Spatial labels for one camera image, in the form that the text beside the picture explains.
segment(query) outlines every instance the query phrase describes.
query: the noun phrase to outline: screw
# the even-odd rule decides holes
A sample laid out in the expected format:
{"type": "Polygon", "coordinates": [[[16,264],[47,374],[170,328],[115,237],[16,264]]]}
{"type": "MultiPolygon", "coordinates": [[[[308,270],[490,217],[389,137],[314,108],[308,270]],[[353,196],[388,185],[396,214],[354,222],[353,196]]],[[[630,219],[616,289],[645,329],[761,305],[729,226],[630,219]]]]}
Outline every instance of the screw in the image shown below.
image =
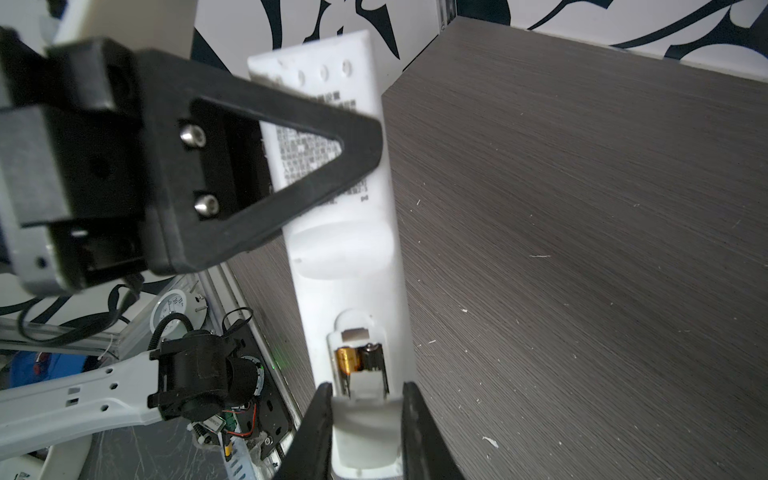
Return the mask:
{"type": "Polygon", "coordinates": [[[211,218],[219,214],[219,200],[211,194],[200,195],[194,202],[194,209],[202,218],[211,218]]]}
{"type": "Polygon", "coordinates": [[[181,128],[179,137],[189,148],[205,147],[205,132],[197,125],[184,125],[181,128]]]}

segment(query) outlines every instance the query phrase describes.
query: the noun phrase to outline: white debris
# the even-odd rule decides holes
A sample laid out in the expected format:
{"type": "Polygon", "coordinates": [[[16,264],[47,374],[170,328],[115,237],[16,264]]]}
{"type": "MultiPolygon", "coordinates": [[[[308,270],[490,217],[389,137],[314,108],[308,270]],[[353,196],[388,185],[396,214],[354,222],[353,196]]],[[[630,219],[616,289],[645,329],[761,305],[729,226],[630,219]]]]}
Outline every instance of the white debris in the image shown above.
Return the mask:
{"type": "Polygon", "coordinates": [[[490,438],[488,438],[488,437],[483,437],[482,439],[483,439],[483,440],[488,440],[488,443],[490,443],[490,444],[491,444],[491,445],[493,445],[494,447],[498,448],[498,442],[496,442],[494,439],[490,439],[490,438]]]}

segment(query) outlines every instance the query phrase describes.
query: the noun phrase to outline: round white gauge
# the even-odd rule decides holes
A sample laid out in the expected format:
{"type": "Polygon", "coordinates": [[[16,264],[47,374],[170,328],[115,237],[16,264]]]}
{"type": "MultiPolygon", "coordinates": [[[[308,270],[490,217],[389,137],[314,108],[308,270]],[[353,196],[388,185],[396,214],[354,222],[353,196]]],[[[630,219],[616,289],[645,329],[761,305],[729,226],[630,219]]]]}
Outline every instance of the round white gauge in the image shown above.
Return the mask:
{"type": "MultiPolygon", "coordinates": [[[[192,327],[199,329],[205,320],[205,312],[208,303],[201,295],[184,292],[183,290],[170,290],[161,296],[152,309],[149,328],[154,333],[155,326],[162,319],[172,313],[183,313],[192,322],[192,327]]],[[[172,320],[163,329],[161,338],[179,339],[187,332],[181,320],[172,320]]]]}

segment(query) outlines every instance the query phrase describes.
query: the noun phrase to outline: black and white patterned wall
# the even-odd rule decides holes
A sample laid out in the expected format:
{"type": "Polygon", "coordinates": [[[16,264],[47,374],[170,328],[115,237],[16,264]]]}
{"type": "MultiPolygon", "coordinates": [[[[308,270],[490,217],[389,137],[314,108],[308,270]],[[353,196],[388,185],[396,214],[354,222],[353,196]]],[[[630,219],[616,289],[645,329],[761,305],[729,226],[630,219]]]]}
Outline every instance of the black and white patterned wall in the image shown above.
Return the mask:
{"type": "Polygon", "coordinates": [[[458,14],[768,79],[768,0],[456,0],[458,14]]]}
{"type": "Polygon", "coordinates": [[[195,28],[241,77],[251,55],[368,30],[381,91],[440,32],[435,0],[198,0],[195,28]]]}

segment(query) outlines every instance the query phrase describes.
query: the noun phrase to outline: wood grain surface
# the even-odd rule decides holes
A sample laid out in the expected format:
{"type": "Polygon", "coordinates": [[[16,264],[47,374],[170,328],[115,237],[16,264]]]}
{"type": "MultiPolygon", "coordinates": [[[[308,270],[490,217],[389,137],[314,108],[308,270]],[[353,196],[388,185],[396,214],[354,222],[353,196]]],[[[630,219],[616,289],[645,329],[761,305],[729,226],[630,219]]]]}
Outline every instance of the wood grain surface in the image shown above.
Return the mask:
{"type": "MultiPolygon", "coordinates": [[[[457,18],[384,108],[467,478],[768,478],[768,86],[457,18]]],[[[230,265],[306,408],[282,241],[230,265]]]]}

